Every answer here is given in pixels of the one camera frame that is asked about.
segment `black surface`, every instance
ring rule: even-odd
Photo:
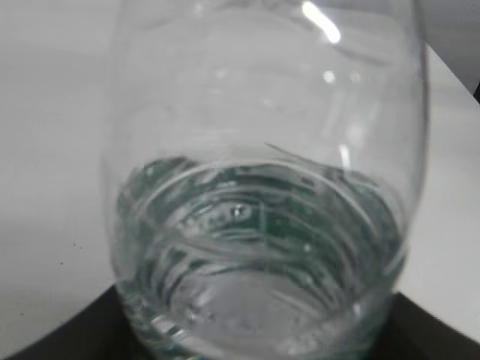
[[[477,99],[478,103],[480,104],[480,84],[478,84],[478,87],[475,90],[475,93],[473,94],[473,97],[475,99]]]
[[[131,360],[132,347],[140,349],[112,287],[70,322],[8,360]],[[397,295],[367,360],[480,360],[480,346]]]

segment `white table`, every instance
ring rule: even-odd
[[[98,196],[116,0],[0,2],[0,358],[113,278]],[[427,184],[400,289],[480,342],[480,106],[430,51]]]

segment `white surface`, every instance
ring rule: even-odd
[[[116,0],[0,2],[0,358],[112,282],[97,163]],[[430,52],[431,157],[400,289],[480,341],[480,106]]]

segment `clear plastic bottle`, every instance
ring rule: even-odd
[[[103,156],[117,289],[156,359],[361,359],[422,189],[410,0],[123,1]]]

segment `water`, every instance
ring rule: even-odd
[[[137,337],[157,359],[361,359],[404,259],[381,194],[289,161],[134,171],[112,263]]]

